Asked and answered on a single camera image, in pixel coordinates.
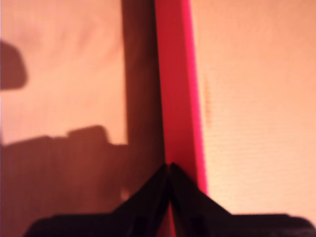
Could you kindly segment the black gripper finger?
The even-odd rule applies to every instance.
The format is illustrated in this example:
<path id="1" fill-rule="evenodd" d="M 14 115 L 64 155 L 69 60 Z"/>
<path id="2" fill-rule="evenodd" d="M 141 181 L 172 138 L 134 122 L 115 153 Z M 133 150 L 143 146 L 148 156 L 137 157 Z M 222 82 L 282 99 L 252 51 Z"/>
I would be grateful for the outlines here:
<path id="1" fill-rule="evenodd" d="M 155 237 L 168 204 L 168 167 L 164 164 L 136 194 L 111 213 L 108 236 Z"/>
<path id="2" fill-rule="evenodd" d="M 178 237 L 236 237 L 232 214 L 205 195 L 182 168 L 169 167 L 171 203 Z"/>

